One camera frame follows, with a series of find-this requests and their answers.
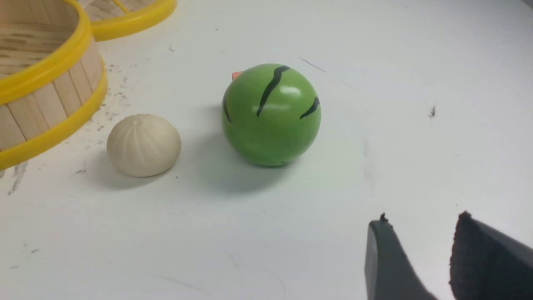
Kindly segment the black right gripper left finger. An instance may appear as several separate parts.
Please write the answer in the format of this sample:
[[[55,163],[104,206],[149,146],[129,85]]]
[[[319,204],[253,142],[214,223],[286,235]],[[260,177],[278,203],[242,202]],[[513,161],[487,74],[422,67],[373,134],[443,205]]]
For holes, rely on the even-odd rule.
[[[436,299],[413,269],[385,213],[368,224],[365,282],[368,300]]]

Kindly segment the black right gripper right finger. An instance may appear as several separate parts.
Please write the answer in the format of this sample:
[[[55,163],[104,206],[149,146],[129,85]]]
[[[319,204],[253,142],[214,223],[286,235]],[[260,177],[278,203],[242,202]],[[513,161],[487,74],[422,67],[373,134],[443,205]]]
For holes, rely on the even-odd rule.
[[[457,300],[531,300],[533,250],[465,211],[456,224],[450,277]]]

